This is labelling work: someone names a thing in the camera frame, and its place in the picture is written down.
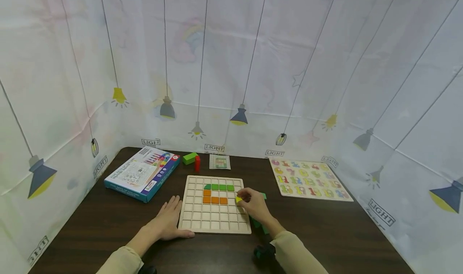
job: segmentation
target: left hand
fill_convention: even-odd
[[[172,196],[169,202],[162,205],[158,215],[140,229],[127,247],[132,248],[141,257],[157,240],[193,238],[194,232],[177,228],[181,209],[180,196]]]

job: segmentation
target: hand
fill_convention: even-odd
[[[172,196],[168,203],[165,202],[162,205],[158,215],[140,229],[127,244],[127,247],[132,248],[141,257],[158,240],[193,238],[195,236],[194,232],[177,228],[181,209],[182,201],[180,201],[180,197]]]
[[[244,188],[237,192],[238,197],[242,201],[237,203],[238,206],[243,207],[248,214],[253,217],[257,222],[265,226],[272,239],[274,239],[280,232],[286,231],[275,219],[265,204],[263,195],[251,188]]]

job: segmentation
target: white fabric backdrop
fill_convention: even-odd
[[[462,2],[265,0],[262,11],[264,0],[165,0],[167,59],[164,0],[0,4],[8,273],[28,271],[119,149],[147,143],[329,157],[416,273],[459,272],[460,200],[451,213],[429,191],[463,176]],[[160,114],[166,95],[174,119]],[[248,124],[238,126],[229,120],[241,103]],[[189,134],[197,121],[204,135]],[[369,128],[364,151],[353,141]],[[32,155],[57,173],[28,199]]]

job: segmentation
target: number puzzle board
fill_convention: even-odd
[[[280,193],[285,197],[353,202],[333,171],[323,162],[269,159]]]
[[[250,234],[249,215],[235,203],[243,180],[186,177],[179,229],[202,233]]]

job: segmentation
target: green wooden block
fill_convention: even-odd
[[[198,154],[195,153],[195,152],[192,152],[192,153],[189,153],[188,155],[184,155],[183,156],[183,163],[184,164],[192,164],[193,162],[195,162],[195,157],[197,156]]]

